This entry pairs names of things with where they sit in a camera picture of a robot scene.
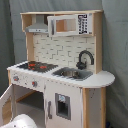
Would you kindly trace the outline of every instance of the sink faucet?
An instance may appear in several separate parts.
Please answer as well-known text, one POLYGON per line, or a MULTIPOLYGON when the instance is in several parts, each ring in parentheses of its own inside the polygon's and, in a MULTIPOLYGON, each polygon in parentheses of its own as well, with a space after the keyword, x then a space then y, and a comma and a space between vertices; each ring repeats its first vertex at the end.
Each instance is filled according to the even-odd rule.
POLYGON ((85 69, 86 68, 86 62, 85 62, 85 64, 84 63, 82 63, 81 62, 81 57, 82 57, 82 55, 83 54, 88 54, 89 55, 89 57, 90 57, 90 59, 91 59, 91 65, 94 65, 94 58, 93 58, 93 56, 92 56, 92 54, 89 52, 89 51, 87 51, 87 50, 84 50, 84 51, 82 51, 80 54, 79 54, 79 62, 76 64, 76 66, 78 67, 78 69, 85 69))

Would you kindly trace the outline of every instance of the oven door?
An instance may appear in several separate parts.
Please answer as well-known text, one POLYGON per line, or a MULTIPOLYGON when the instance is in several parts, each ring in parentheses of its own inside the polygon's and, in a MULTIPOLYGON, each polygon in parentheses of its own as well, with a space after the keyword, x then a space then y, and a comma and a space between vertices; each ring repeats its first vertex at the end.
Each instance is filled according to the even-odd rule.
POLYGON ((15 117, 14 86, 11 84, 0 97, 0 126, 9 123, 15 117))
POLYGON ((44 98, 46 128, 82 128, 80 88, 47 81, 44 98))

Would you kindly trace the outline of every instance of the gray backdrop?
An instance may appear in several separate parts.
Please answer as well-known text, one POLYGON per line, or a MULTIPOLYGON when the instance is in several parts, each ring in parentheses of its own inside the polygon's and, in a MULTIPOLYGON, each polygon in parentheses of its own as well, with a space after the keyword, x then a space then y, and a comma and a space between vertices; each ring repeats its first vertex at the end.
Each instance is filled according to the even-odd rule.
POLYGON ((114 128, 128 127, 128 1, 10 0, 16 63, 26 60, 21 12, 103 9, 103 69, 116 77, 107 87, 107 120, 114 128))
POLYGON ((7 67, 13 65, 13 35, 8 0, 0 0, 0 96, 8 87, 7 67))

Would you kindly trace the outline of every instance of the top shelf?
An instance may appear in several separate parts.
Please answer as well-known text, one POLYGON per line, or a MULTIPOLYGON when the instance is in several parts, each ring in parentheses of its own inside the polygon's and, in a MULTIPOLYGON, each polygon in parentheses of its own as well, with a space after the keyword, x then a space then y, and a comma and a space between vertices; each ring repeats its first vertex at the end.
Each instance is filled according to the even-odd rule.
POLYGON ((88 10, 88 11, 54 11, 54 12, 25 12, 22 14, 82 14, 82 13, 97 13, 103 10, 88 10))

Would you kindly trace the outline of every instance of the red burner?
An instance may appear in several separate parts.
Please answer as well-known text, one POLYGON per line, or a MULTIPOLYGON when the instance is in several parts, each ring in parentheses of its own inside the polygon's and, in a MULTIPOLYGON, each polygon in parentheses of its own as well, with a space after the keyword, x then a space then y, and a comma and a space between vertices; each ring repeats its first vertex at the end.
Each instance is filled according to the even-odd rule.
POLYGON ((35 64, 29 64, 30 67, 35 66, 35 64))
POLYGON ((40 68, 41 68, 41 69, 45 69, 45 68, 47 68, 47 66, 40 66, 40 68))

